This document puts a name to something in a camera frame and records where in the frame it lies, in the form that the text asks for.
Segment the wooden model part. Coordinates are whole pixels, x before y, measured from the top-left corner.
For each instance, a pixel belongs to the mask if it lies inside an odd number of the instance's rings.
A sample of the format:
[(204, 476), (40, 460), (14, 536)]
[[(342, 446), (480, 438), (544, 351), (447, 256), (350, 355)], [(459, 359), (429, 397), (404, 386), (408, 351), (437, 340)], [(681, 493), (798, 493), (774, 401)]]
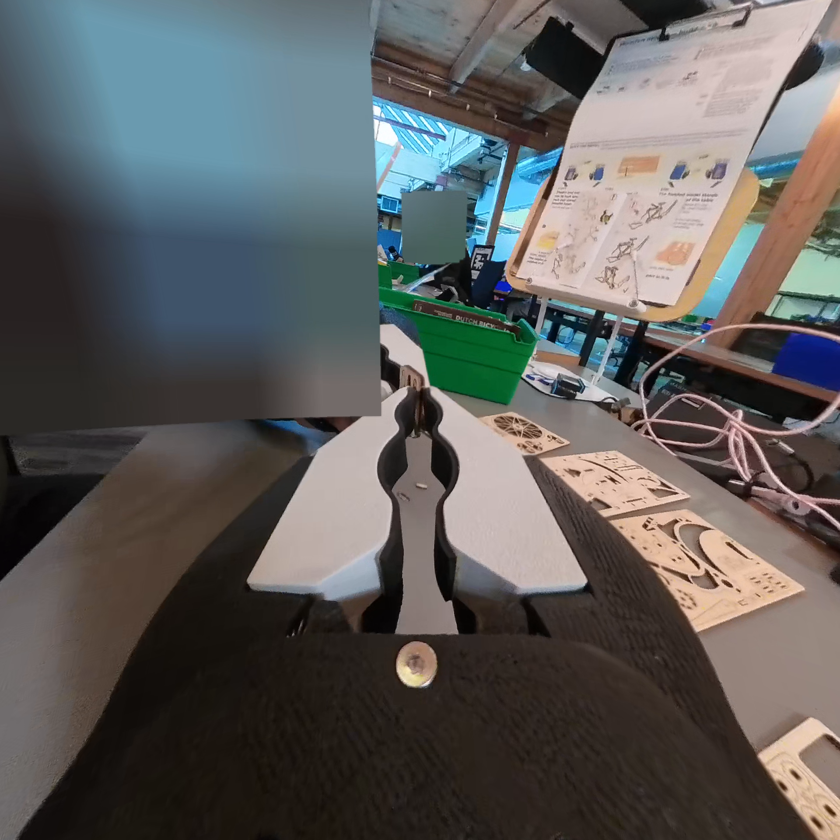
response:
[(405, 387), (413, 394), (414, 420), (412, 436), (419, 438), (425, 429), (425, 392), (426, 375), (410, 364), (400, 366), (400, 387)]

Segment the brown model kit box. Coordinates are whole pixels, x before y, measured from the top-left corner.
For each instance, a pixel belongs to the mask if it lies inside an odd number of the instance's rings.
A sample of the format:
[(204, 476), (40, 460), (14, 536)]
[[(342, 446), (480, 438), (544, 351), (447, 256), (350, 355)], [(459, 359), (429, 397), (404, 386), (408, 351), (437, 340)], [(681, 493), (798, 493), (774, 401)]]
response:
[(521, 330), (518, 325), (505, 320), (494, 318), (489, 314), (482, 314), (471, 308), (458, 308), (455, 305), (440, 303), (436, 300), (418, 299), (412, 303), (412, 311), (428, 316), (447, 319), (452, 322), (464, 323), (483, 329), (492, 329), (500, 332), (512, 333), (517, 340), (521, 338)]

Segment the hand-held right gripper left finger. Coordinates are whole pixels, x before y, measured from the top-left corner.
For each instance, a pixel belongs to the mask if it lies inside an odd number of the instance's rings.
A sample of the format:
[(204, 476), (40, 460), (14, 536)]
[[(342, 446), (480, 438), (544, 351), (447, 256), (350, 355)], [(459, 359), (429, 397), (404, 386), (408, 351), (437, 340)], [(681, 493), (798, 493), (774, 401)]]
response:
[(407, 388), (312, 457), (248, 575), (254, 592), (367, 601), (365, 632), (392, 634), (403, 605), (403, 536), (394, 484), (413, 431)]

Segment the wooden sheet with slot cutouts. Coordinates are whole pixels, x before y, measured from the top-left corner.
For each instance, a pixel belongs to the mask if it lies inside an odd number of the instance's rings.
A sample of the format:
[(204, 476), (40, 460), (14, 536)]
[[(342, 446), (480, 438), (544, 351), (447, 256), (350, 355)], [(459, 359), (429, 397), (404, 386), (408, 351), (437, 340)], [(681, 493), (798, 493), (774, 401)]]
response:
[(542, 463), (604, 518), (690, 498), (689, 493), (615, 450), (548, 456)]

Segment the white clipboard stand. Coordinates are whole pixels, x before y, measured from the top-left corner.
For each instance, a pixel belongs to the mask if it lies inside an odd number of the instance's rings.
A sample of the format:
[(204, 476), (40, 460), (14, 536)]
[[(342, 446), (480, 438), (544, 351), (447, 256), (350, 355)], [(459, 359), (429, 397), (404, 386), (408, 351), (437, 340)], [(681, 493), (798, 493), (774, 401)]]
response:
[(633, 322), (622, 321), (616, 328), (617, 316), (571, 303), (549, 300), (541, 316), (538, 332), (548, 341), (549, 351), (573, 357), (573, 362), (591, 373), (600, 385), (615, 379), (632, 338)]

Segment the wooden sheet with star cutout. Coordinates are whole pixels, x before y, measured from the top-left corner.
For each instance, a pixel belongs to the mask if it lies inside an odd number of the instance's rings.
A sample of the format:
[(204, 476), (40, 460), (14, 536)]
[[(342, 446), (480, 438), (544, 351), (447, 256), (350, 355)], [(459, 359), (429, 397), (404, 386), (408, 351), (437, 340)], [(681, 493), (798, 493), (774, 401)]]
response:
[(813, 717), (758, 753), (758, 758), (815, 838), (839, 838), (839, 799), (803, 759), (804, 752), (826, 739), (838, 748), (837, 735)]

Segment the wooden sheet with curved cutouts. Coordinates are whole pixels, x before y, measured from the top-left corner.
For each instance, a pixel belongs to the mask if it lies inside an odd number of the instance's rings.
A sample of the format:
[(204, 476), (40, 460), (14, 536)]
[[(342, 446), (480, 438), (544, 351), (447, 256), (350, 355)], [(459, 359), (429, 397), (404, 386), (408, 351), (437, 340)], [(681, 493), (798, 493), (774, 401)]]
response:
[(805, 591), (725, 532), (687, 509), (614, 520), (698, 633)]

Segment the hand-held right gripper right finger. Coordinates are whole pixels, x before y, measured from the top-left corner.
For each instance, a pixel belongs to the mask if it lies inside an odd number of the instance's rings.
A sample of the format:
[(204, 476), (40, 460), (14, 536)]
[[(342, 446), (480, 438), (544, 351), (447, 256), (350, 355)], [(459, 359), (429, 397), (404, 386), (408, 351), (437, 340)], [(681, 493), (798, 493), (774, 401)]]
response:
[(524, 603), (577, 595), (587, 578), (526, 458), (434, 386), (423, 392), (437, 586), (459, 634), (526, 633)]

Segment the large green plastic bin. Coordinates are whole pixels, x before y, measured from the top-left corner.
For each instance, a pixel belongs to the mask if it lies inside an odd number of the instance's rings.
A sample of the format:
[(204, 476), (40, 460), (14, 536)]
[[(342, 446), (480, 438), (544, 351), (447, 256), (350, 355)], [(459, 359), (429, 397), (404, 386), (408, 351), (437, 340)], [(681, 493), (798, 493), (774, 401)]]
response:
[[(521, 330), (521, 338), (516, 339), (510, 332), (483, 329), (414, 312), (412, 303), (418, 299), (438, 301), (412, 292), (380, 288), (380, 303), (410, 319), (418, 331), (431, 385), (508, 405), (536, 349), (538, 335), (532, 326), (522, 319), (512, 322)], [(444, 302), (458, 308), (471, 308), (452, 301)], [(508, 320), (497, 312), (471, 309), (496, 319)]]

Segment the long wooden desk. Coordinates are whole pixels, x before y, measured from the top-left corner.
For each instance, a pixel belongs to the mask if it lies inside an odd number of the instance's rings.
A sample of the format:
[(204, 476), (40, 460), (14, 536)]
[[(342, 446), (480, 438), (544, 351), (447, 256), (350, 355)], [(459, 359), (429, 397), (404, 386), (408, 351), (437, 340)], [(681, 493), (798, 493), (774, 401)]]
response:
[[(547, 312), (552, 313), (552, 318), (554, 313), (558, 313), (558, 315), (562, 313), (564, 316), (583, 319), (587, 321), (587, 328), (589, 325), (588, 322), (595, 316), (594, 310), (558, 301), (549, 301)], [(801, 394), (823, 403), (831, 402), (837, 393), (838, 389), (833, 388), (827, 390), (810, 382), (773, 373), (773, 364), (770, 361), (735, 351), (732, 348), (726, 349), (713, 345), (710, 343), (711, 339), (707, 338), (706, 335), (692, 337), (686, 332), (680, 332), (678, 330), (659, 329), (660, 326), (660, 324), (647, 325), (644, 335), (640, 339), (643, 351), (649, 348), (656, 348), (657, 350), (665, 350), (666, 354), (676, 352), (675, 359), (679, 357), (691, 358), (702, 366), (730, 371), (734, 374), (748, 377), (767, 385), (780, 387), (788, 392)], [(790, 327), (788, 324), (761, 323), (751, 324), (750, 326), (756, 326), (759, 329), (741, 330), (740, 332), (753, 334), (766, 331), (772, 332), (773, 334), (782, 334), (783, 337), (791, 333), (791, 330), (788, 329)], [(782, 327), (782, 330), (770, 330), (770, 326)], [(635, 319), (624, 317), (619, 333), (632, 340), (636, 327), (637, 321)], [(706, 341), (692, 343), (694, 338), (697, 337), (702, 340), (706, 339)]]

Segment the wooden sheet with wheel pattern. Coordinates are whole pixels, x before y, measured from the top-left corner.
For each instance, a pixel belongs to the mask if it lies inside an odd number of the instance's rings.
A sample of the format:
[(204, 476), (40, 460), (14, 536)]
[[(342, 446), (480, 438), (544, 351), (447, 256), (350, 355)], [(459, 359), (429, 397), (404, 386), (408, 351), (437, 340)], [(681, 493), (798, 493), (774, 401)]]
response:
[(523, 455), (545, 455), (570, 444), (566, 438), (518, 413), (482, 416), (479, 421)]

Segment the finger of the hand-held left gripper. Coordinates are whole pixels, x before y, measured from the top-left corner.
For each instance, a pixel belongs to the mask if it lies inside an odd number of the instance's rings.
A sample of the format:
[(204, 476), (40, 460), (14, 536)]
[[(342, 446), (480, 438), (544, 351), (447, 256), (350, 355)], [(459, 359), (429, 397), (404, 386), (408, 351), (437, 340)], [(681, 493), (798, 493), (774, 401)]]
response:
[(429, 386), (422, 348), (393, 324), (381, 325), (381, 383), (388, 394), (405, 387), (424, 394)]

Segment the tan clipboard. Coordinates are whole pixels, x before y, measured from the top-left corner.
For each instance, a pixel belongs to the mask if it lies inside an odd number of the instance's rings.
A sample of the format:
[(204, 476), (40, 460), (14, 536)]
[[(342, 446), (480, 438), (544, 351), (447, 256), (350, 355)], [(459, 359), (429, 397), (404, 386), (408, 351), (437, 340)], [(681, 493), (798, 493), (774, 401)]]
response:
[(578, 289), (554, 289), (518, 275), (518, 270), (522, 265), (531, 240), (537, 233), (541, 216), (550, 203), (550, 194), (557, 180), (558, 171), (559, 169), (555, 167), (550, 176), (539, 186), (537, 196), (528, 211), (525, 224), (507, 261), (507, 282), (512, 289), (534, 295), (540, 299), (552, 299), (579, 305), (642, 322), (675, 321), (687, 315), (700, 304), (722, 261), (751, 213), (760, 189), (757, 176), (750, 169), (743, 169), (729, 198), (727, 207), (721, 214), (689, 281), (680, 292), (679, 298), (671, 306), (661, 306), (646, 301), (636, 303), (609, 301), (603, 292), (590, 293)]

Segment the wooden support post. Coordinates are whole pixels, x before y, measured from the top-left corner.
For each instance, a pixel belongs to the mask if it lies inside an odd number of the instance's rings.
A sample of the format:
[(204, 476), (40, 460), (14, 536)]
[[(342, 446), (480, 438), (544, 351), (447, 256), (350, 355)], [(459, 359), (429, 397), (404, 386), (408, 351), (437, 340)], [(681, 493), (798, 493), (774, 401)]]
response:
[(717, 318), (707, 346), (729, 349), (739, 324), (765, 312), (829, 207), (839, 184), (839, 90), (775, 204)]

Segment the blue storage crate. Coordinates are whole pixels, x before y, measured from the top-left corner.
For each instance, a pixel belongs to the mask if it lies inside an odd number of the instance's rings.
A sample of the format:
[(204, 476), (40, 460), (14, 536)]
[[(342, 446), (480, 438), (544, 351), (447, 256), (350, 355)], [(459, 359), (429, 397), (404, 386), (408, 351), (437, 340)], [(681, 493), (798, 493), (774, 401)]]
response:
[(772, 373), (839, 391), (839, 343), (831, 338), (791, 333), (775, 357)]

